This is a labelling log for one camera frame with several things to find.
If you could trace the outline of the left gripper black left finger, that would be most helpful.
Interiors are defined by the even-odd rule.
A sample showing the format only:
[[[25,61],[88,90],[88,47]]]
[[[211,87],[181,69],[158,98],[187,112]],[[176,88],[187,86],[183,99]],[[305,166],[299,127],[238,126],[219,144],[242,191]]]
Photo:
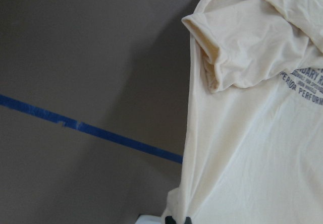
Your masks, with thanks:
[[[175,224],[175,220],[172,216],[166,216],[165,217],[165,224]]]

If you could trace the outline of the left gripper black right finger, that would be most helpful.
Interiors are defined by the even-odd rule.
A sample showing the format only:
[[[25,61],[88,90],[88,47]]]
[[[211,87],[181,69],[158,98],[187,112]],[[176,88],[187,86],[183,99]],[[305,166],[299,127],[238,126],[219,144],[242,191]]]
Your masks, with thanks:
[[[185,224],[192,224],[192,220],[190,217],[186,217]]]

